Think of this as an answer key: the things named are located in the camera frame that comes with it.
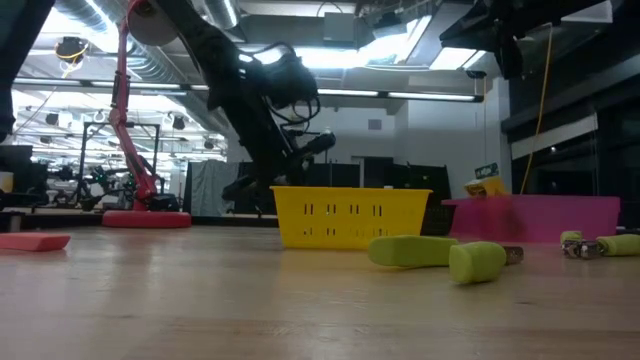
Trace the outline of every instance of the yellow cable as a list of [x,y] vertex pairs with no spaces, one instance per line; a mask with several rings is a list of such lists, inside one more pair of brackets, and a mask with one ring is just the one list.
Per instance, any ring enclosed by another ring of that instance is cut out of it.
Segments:
[[524,193],[524,189],[527,186],[527,180],[529,179],[529,171],[531,171],[531,163],[533,162],[533,153],[536,150],[536,140],[540,134],[540,125],[542,125],[542,115],[544,113],[544,98],[547,94],[547,82],[549,80],[549,65],[551,64],[551,43],[553,41],[553,25],[549,25],[549,44],[547,46],[547,63],[544,67],[544,79],[542,82],[542,95],[540,97],[540,112],[538,113],[538,125],[536,126],[536,133],[533,136],[533,143],[531,144],[531,153],[529,153],[529,162],[527,163],[527,170],[524,172],[524,179],[522,179],[522,187],[520,188],[520,195]]
[[71,72],[72,72],[73,70],[75,70],[74,68],[75,68],[76,61],[77,61],[77,60],[78,60],[78,58],[77,58],[77,57],[76,57],[76,58],[74,58],[74,59],[73,59],[73,62],[71,63],[71,65],[69,65],[69,67],[67,68],[67,70],[65,70],[65,71],[64,71],[64,73],[62,74],[62,78],[63,78],[63,79],[66,79],[66,78],[67,78],[67,76],[69,76],[69,74],[71,74]]
[[58,44],[56,44],[56,46],[54,47],[54,51],[56,51],[56,56],[58,57],[58,59],[73,59],[75,57],[78,57],[82,54],[84,54],[87,51],[87,48],[89,47],[89,44],[84,46],[84,49],[78,51],[77,53],[73,54],[73,55],[58,55],[57,50],[58,50]]

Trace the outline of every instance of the yellow basket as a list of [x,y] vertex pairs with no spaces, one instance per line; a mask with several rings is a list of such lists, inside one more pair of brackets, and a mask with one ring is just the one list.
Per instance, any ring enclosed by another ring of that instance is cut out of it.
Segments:
[[287,248],[367,249],[378,236],[420,235],[431,190],[273,186]]

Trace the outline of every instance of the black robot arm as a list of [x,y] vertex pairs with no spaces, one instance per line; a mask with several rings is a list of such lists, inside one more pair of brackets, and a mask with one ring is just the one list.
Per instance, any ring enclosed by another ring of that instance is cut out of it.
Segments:
[[[299,102],[317,102],[319,111],[315,79],[295,51],[286,44],[274,44],[270,48],[281,46],[285,54],[279,61],[263,65],[238,49],[221,30],[204,21],[189,2],[150,0],[149,3],[149,8],[132,11],[142,15],[145,11],[158,11],[173,26],[209,86],[209,110],[218,107],[224,110],[240,144],[253,160],[254,173],[229,185],[223,197],[233,200],[243,189],[269,186],[276,179],[285,179],[289,185],[302,185],[304,160],[331,148],[335,136],[321,134],[299,148],[272,117],[272,114],[278,115],[278,109]],[[252,60],[240,61],[241,55]],[[315,114],[309,114],[304,121]]]

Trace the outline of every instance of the foam block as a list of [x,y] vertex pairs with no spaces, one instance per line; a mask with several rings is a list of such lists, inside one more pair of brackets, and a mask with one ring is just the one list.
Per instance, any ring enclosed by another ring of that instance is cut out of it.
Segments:
[[640,235],[600,236],[596,239],[605,249],[605,256],[640,255]]
[[457,244],[444,237],[383,236],[369,243],[369,259],[383,266],[448,266],[449,249]]
[[0,249],[24,251],[53,251],[67,246],[71,236],[45,233],[0,234]]
[[449,272],[459,284],[492,281],[500,276],[506,262],[506,251],[496,243],[454,245],[449,253]]

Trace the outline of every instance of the yellow-green cylinder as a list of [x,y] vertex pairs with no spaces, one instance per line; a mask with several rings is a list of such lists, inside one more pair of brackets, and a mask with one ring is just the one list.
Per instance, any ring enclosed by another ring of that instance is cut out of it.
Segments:
[[479,241],[454,245],[449,251],[449,271],[460,284],[492,281],[500,276],[507,261],[504,248],[496,243]]

